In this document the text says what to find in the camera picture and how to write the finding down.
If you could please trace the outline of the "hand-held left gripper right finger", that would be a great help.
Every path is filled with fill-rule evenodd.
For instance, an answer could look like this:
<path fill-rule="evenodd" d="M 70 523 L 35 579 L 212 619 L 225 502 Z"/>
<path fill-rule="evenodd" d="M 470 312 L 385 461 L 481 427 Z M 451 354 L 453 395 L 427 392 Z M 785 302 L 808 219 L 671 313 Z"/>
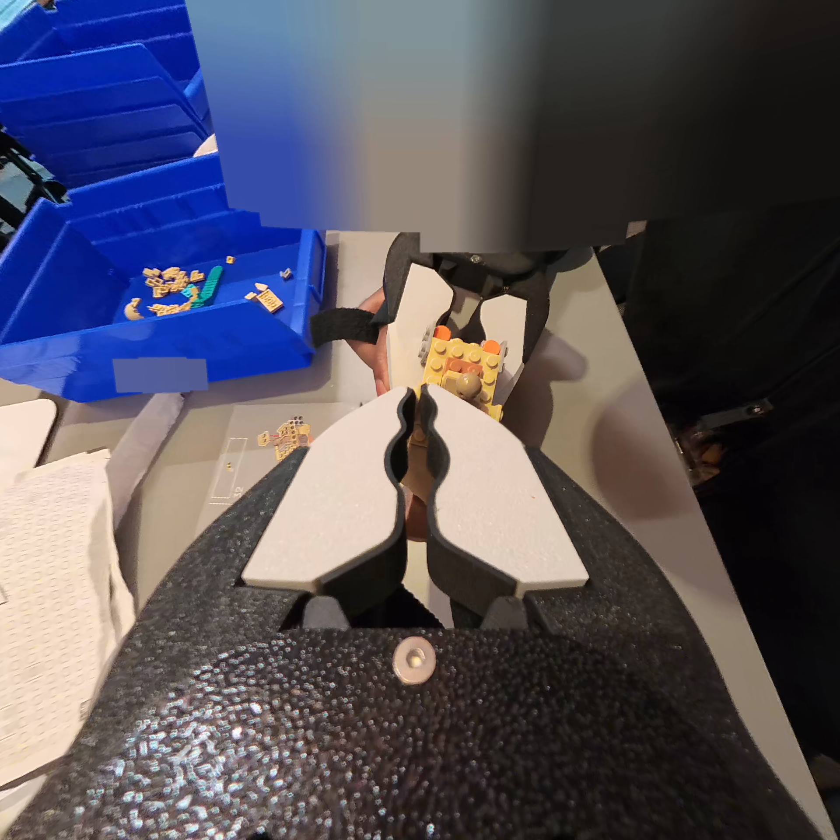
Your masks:
<path fill-rule="evenodd" d="M 451 599 L 578 587 L 587 570 L 523 443 L 438 385 L 424 385 L 427 570 Z"/>

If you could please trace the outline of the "tan brick vehicle model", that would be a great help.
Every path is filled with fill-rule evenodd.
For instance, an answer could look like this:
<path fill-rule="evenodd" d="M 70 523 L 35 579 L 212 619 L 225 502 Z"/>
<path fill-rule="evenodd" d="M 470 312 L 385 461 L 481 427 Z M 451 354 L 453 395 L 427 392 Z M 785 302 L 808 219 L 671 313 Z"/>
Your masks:
<path fill-rule="evenodd" d="M 508 347 L 505 342 L 486 339 L 480 343 L 456 338 L 444 325 L 427 328 L 419 360 L 422 374 L 415 386 L 421 396 L 424 385 L 439 385 L 446 392 L 499 422 L 502 405 L 496 390 L 505 371 Z M 426 540 L 426 501 L 432 477 L 426 466 L 428 439 L 416 406 L 413 431 L 407 442 L 408 471 L 403 480 L 406 498 L 406 536 L 412 542 Z"/>

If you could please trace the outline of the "heap of tan bricks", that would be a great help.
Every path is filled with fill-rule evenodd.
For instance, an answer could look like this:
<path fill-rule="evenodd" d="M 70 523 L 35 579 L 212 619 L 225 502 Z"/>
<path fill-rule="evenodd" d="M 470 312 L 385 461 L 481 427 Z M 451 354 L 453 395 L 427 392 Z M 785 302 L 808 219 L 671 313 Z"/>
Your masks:
<path fill-rule="evenodd" d="M 203 308 L 188 309 L 183 290 L 193 281 L 195 273 L 199 276 L 209 273 L 215 266 L 224 266 L 224 273 L 218 283 L 215 296 L 210 304 Z M 172 316 L 182 312 L 204 311 L 223 303 L 250 301 L 269 313 L 277 313 L 287 302 L 278 295 L 279 280 L 293 278 L 291 269 L 270 275 L 273 281 L 268 284 L 267 276 L 258 273 L 258 266 L 252 259 L 228 255 L 221 261 L 199 268 L 181 268 L 170 266 L 164 269 L 144 268 L 141 277 L 130 284 L 128 297 L 118 311 L 118 318 L 123 321 L 140 321 L 155 316 Z"/>

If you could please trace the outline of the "white paper bag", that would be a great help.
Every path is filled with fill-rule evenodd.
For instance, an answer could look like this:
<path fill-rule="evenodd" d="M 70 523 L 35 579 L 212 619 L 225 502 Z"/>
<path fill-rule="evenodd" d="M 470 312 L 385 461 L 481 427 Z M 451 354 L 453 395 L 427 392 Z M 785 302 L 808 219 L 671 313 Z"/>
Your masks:
<path fill-rule="evenodd" d="M 154 395 L 114 451 L 27 470 L 2 492 L 2 789 L 67 752 L 133 625 L 114 527 L 183 403 Z"/>

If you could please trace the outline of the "person's right hand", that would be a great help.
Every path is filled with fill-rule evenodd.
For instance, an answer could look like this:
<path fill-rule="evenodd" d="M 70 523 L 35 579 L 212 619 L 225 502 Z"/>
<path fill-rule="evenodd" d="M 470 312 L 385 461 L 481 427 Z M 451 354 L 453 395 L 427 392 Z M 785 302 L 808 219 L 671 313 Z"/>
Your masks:
<path fill-rule="evenodd" d="M 383 287 L 377 288 L 373 294 L 358 305 L 358 309 L 369 312 L 374 316 L 382 308 L 385 308 L 385 313 L 387 313 L 385 290 Z M 375 344 L 353 341 L 350 342 L 350 346 L 359 358 L 371 369 L 376 395 L 382 396 L 391 388 L 386 340 L 388 324 L 385 322 L 378 323 L 377 327 L 378 335 Z"/>

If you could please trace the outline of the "grey desk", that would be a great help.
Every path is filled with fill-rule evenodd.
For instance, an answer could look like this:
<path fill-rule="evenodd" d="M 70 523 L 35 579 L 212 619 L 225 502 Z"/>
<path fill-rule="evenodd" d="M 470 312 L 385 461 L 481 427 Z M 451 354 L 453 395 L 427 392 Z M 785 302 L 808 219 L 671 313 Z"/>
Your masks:
<path fill-rule="evenodd" d="M 634 347 L 586 249 L 569 253 L 550 293 L 549 337 L 506 407 L 509 428 L 541 450 L 629 531 L 668 577 L 705 638 L 734 706 L 780 782 L 824 838 L 829 815 L 806 766 Z M 185 410 L 115 537 L 139 608 L 206 524 L 203 505 L 232 405 L 353 403 L 371 371 L 345 344 L 311 367 L 212 384 Z"/>

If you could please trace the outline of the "stacked blue plastic bins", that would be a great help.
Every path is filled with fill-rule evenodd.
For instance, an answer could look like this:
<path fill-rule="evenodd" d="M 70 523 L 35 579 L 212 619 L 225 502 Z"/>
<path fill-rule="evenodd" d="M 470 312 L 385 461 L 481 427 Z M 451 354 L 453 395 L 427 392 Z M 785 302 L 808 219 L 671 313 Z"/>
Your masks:
<path fill-rule="evenodd" d="M 67 188 L 192 156 L 214 129 L 186 3 L 21 13 L 1 35 L 1 119 Z"/>

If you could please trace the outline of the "grey instruction booklet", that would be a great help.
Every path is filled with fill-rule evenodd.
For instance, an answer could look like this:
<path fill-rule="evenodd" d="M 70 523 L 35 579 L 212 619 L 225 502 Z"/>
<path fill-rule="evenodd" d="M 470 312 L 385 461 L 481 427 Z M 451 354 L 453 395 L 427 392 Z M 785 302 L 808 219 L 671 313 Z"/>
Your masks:
<path fill-rule="evenodd" d="M 313 434 L 327 425 L 315 403 L 246 403 L 185 412 L 121 526 L 121 557 L 144 604 L 187 546 L 276 463 L 261 433 L 299 415 Z"/>

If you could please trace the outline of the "green brick plate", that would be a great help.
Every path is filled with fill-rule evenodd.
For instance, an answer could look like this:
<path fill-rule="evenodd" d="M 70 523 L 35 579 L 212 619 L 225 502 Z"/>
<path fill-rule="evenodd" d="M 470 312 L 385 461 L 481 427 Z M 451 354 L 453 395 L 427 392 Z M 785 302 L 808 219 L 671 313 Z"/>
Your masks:
<path fill-rule="evenodd" d="M 187 308 L 203 308 L 210 304 L 223 273 L 224 266 L 222 265 L 211 268 L 206 275 L 199 276 L 198 273 L 195 273 L 192 282 L 182 292 L 183 296 L 187 298 Z"/>

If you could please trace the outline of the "blue plastic bin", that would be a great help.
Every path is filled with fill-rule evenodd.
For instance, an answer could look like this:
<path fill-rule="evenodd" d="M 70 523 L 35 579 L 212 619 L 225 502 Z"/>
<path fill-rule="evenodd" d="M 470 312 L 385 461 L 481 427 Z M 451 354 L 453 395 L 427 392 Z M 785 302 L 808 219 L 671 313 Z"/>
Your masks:
<path fill-rule="evenodd" d="M 324 235 L 263 227 L 220 185 L 95 213 L 38 207 L 2 260 L 2 378 L 77 403 L 119 394 L 113 360 L 185 358 L 209 382 L 296 370 L 313 355 Z M 209 281 L 201 308 L 157 316 L 144 270 Z"/>

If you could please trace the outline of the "shiny clear pouch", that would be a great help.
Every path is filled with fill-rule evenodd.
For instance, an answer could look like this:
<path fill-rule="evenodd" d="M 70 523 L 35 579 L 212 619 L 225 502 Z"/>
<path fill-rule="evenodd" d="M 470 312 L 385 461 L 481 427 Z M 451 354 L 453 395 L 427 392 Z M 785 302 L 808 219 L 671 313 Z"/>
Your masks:
<path fill-rule="evenodd" d="M 691 423 L 667 421 L 670 439 L 692 489 L 720 474 L 721 460 L 727 448 L 725 437 L 730 427 L 765 417 L 773 409 L 772 402 L 764 398 L 703 414 Z"/>

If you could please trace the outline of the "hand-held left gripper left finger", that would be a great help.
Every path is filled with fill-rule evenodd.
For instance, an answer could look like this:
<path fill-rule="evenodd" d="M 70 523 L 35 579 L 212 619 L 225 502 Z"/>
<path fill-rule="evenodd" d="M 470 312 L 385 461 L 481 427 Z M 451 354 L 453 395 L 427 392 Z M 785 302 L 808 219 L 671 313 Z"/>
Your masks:
<path fill-rule="evenodd" d="M 315 439 L 243 569 L 245 583 L 324 592 L 395 543 L 415 405 L 413 389 L 392 389 Z"/>

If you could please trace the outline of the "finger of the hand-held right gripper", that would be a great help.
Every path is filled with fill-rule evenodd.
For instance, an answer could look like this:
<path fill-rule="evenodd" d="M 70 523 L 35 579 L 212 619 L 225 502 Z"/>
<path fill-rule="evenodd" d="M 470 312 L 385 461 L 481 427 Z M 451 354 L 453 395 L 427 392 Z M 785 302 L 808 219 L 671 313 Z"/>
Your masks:
<path fill-rule="evenodd" d="M 524 334 L 527 302 L 511 295 L 499 295 L 483 300 L 480 324 L 487 340 L 503 344 L 505 355 L 497 375 L 492 402 L 504 406 L 524 370 Z"/>
<path fill-rule="evenodd" d="M 385 341 L 392 389 L 422 385 L 425 364 L 419 355 L 427 328 L 446 319 L 455 298 L 453 288 L 434 269 L 411 264 L 395 319 Z"/>

